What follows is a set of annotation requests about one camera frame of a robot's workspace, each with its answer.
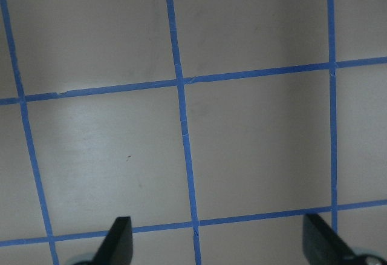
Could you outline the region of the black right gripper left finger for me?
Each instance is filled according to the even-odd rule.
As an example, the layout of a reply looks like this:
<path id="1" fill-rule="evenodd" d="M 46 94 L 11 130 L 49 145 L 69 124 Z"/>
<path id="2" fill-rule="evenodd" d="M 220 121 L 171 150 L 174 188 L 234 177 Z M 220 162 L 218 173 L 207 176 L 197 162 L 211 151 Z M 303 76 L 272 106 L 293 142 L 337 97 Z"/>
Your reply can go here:
<path id="1" fill-rule="evenodd" d="M 91 260 L 91 264 L 129 265 L 133 257 L 130 217 L 117 217 Z"/>

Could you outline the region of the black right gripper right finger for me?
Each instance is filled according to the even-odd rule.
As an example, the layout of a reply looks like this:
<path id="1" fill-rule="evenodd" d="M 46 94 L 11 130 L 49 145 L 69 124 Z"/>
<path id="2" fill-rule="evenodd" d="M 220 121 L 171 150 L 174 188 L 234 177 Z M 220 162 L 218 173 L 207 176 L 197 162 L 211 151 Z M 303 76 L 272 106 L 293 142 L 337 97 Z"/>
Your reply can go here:
<path id="1" fill-rule="evenodd" d="M 357 264 L 358 257 L 318 214 L 305 214 L 302 251 L 309 264 Z"/>

